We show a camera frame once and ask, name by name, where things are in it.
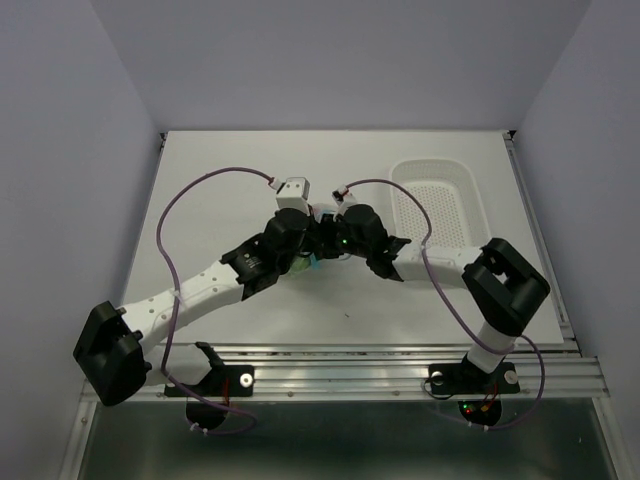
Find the clear zip top bag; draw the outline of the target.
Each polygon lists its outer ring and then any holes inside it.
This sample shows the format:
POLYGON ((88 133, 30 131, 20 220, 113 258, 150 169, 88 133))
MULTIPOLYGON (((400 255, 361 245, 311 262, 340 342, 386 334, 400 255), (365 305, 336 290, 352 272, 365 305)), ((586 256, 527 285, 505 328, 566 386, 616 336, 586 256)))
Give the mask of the clear zip top bag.
POLYGON ((305 233, 301 250, 297 257, 309 257, 312 262, 310 269, 318 269, 323 260, 337 260, 340 250, 336 246, 337 230, 335 224, 335 207, 325 203, 314 204, 311 207, 312 219, 309 229, 305 233))

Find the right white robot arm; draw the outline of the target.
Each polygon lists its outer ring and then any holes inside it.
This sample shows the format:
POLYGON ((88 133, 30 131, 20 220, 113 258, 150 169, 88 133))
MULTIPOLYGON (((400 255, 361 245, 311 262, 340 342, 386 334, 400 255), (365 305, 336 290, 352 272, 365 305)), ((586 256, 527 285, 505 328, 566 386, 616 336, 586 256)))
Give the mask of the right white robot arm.
POLYGON ((364 204, 342 213, 317 214, 319 259, 351 255, 364 259, 378 277, 397 282, 428 281, 439 298, 445 286, 466 289, 482 314, 472 346, 454 364, 429 369, 425 389, 436 399, 458 395, 516 394, 515 367, 505 362, 515 341, 550 293, 546 279, 506 240, 491 239, 471 248, 430 247, 425 241, 387 232, 380 217, 364 204))

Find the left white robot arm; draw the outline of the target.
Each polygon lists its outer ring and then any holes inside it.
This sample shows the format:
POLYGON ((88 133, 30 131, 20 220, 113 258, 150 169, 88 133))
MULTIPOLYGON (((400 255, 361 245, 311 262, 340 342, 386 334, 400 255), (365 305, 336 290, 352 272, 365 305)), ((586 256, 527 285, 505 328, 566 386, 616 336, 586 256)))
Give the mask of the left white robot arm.
POLYGON ((273 286, 303 250, 314 217, 284 208, 263 232, 197 275, 137 303, 93 307, 73 358, 105 406, 115 406, 161 373, 169 382, 168 360, 178 330, 225 306, 273 286))

